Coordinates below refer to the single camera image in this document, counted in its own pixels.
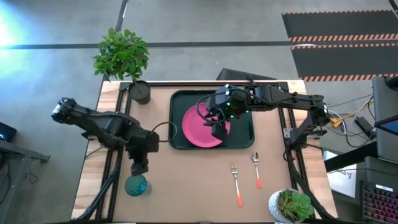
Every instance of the striped floor mat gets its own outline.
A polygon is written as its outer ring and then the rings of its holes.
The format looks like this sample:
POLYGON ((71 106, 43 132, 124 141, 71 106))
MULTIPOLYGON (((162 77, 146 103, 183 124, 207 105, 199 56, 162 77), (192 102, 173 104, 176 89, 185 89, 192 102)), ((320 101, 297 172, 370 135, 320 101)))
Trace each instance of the striped floor mat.
POLYGON ((291 47, 298 77, 306 82, 398 76, 398 43, 291 47))
POLYGON ((390 10, 283 13, 292 42, 398 39, 390 10))

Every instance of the potted plant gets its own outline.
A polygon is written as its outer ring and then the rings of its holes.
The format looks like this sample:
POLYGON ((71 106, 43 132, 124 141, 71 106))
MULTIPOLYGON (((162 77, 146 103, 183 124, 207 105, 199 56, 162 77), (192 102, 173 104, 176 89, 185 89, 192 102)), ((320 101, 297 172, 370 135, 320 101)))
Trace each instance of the potted plant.
POLYGON ((138 80, 142 75, 142 68, 148 66, 148 48, 141 37, 125 30, 115 32, 110 28, 104 41, 98 45, 99 54, 94 56, 94 74, 102 74, 109 81, 110 77, 124 80, 132 78, 129 87, 129 96, 140 104, 150 101, 150 86, 143 80, 138 80))
POLYGON ((276 220, 285 223, 300 223, 313 214, 310 197, 292 189, 273 193, 268 207, 276 220))

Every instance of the white pot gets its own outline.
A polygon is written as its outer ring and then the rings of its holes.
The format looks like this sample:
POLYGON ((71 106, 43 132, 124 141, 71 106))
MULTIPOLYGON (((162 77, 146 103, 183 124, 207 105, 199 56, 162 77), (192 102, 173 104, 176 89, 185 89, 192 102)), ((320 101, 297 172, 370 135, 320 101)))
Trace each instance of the white pot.
MULTIPOLYGON (((292 223, 292 221, 290 221, 290 220, 288 220, 287 218, 285 218, 285 217, 283 216, 283 214, 278 210, 278 199, 279 199, 279 194, 282 193, 282 192, 284 192, 285 190, 291 190, 291 191, 294 191, 294 192, 297 192, 297 193, 298 193, 298 191, 296 191, 296 190, 294 190, 294 189, 278 190, 277 192, 273 193, 273 194, 271 195, 271 197, 269 197, 269 200, 268 200, 268 209, 269 209, 269 212, 271 213, 271 215, 272 215, 276 220, 278 220, 278 221, 280 221, 280 222, 284 222, 284 223, 292 223)), ((294 222, 294 223, 301 223, 302 221, 303 221, 303 220, 299 220, 299 221, 296 221, 296 222, 294 222)))

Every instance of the pink plate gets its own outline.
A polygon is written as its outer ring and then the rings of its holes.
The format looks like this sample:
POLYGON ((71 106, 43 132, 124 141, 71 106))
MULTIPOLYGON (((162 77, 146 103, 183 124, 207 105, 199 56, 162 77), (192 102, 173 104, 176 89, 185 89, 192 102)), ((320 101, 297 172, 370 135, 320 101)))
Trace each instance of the pink plate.
MULTIPOLYGON (((206 103, 199 104, 199 112, 203 115, 207 114, 206 103)), ((206 121, 197 113, 196 106, 192 106, 182 119, 182 131, 185 137, 194 145, 199 147, 215 147, 222 143, 221 140, 211 135, 211 127, 204 126, 206 121)), ((229 134, 231 124, 226 122, 225 127, 229 134)))

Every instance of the gray floor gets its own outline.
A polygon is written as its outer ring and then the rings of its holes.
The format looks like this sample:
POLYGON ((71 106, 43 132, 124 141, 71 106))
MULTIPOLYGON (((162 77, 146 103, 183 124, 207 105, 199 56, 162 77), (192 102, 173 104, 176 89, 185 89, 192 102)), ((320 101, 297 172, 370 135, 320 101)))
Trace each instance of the gray floor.
MULTIPOLYGON (((0 0, 0 45, 93 44, 115 27, 122 0, 0 0)), ((148 42, 287 40, 280 14, 294 11, 390 9, 388 0, 130 0, 123 29, 148 42)), ((49 223, 70 218, 87 141, 81 130, 52 121, 63 96, 95 108, 101 77, 93 75, 96 49, 0 50, 0 121, 18 129, 15 143, 51 154, 33 164, 40 177, 25 182, 9 223, 49 223)), ((289 47, 150 49, 146 80, 213 80, 223 67, 298 79, 289 47)), ((372 92, 370 81, 307 83, 330 105, 372 92)), ((334 107, 349 113, 367 99, 334 107)), ((367 112, 363 112, 372 122, 367 112)), ((355 126, 351 131, 359 131, 355 126)), ((353 144, 363 139, 353 138, 353 144)), ((324 147, 352 150, 343 137, 328 133, 324 147)), ((350 218, 338 206, 339 215, 350 218)))

